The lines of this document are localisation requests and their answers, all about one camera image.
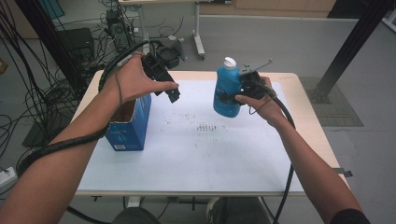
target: hand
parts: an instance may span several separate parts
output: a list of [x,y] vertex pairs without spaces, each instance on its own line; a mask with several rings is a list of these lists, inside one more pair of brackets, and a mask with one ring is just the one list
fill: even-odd
[[[269,77],[261,77],[261,80],[264,81],[265,85],[272,88]],[[277,120],[285,119],[280,107],[268,95],[265,95],[260,100],[245,95],[236,95],[235,100],[253,107],[272,126],[275,125]]]
[[107,79],[102,91],[115,92],[118,95],[121,92],[121,100],[125,103],[150,92],[169,91],[178,88],[178,84],[175,82],[154,81],[146,76],[143,71],[142,56],[143,53],[141,52],[135,53],[116,74]]

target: person's right hand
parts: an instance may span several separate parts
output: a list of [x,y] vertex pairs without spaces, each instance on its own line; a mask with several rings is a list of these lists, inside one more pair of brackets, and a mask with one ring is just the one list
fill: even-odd
[[[261,79],[262,81],[264,81],[265,85],[272,88],[271,80],[269,77],[261,77]],[[285,119],[285,116],[283,115],[280,107],[268,95],[265,95],[260,100],[245,95],[236,95],[235,100],[253,107],[256,112],[263,119],[266,119],[268,123],[272,126],[275,125],[277,120]]]

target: bottle cap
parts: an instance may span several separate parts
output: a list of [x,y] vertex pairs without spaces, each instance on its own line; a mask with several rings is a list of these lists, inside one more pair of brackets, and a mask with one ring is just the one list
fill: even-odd
[[224,67],[227,70],[234,70],[236,67],[236,61],[230,57],[226,57],[224,60]]

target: white table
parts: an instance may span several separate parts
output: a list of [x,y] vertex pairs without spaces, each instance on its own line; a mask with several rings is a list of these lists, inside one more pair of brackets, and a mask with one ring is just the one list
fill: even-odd
[[[97,93],[98,72],[78,111]],[[99,140],[77,195],[282,195],[290,161],[275,129],[242,106],[235,119],[212,107],[216,72],[170,72],[180,99],[152,95],[143,151],[116,152]],[[339,167],[304,89],[294,74],[265,73],[297,131],[331,167]],[[304,195],[297,177],[290,195]]]
[[[199,2],[210,2],[212,0],[119,0],[122,5],[134,5],[140,18],[140,26],[144,40],[149,40],[146,33],[145,20],[147,18],[169,18],[192,15],[195,17],[195,29],[192,31],[198,55],[204,59],[205,51],[199,34]],[[148,53],[149,47],[143,48]]]

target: finger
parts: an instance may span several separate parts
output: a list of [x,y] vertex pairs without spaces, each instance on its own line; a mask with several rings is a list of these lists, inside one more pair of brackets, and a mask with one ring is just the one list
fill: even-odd
[[264,81],[265,85],[272,88],[271,79],[269,77],[261,77],[261,80]]
[[237,101],[239,101],[239,102],[241,102],[243,104],[247,104],[249,106],[252,106],[254,108],[258,107],[258,106],[260,106],[262,104],[262,101],[250,98],[250,97],[245,96],[245,95],[235,95],[235,100],[237,100]]
[[151,91],[153,91],[153,92],[155,92],[155,91],[170,91],[170,90],[174,90],[174,89],[177,89],[177,88],[178,88],[178,84],[176,82],[172,82],[172,81],[165,81],[165,82],[154,81]]
[[145,54],[140,51],[135,51],[132,55],[133,55],[133,57],[139,57],[139,58],[142,58],[143,56],[145,56]]
[[143,53],[137,52],[132,55],[132,58],[130,61],[133,61],[136,63],[142,63],[142,57],[143,57]]

